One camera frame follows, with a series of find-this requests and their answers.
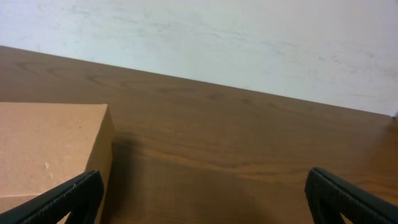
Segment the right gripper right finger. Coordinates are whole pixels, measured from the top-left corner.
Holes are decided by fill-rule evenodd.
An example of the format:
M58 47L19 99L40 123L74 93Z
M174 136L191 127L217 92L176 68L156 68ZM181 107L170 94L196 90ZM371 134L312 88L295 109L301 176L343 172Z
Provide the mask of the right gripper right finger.
M308 173L305 196L315 224L397 224L397 206L319 167Z

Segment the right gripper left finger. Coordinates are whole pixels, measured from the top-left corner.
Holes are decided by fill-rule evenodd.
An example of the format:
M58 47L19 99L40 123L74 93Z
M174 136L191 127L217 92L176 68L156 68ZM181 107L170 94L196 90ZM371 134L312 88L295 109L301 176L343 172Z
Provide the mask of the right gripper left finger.
M94 224L103 195L100 171L87 171L2 213L1 223Z

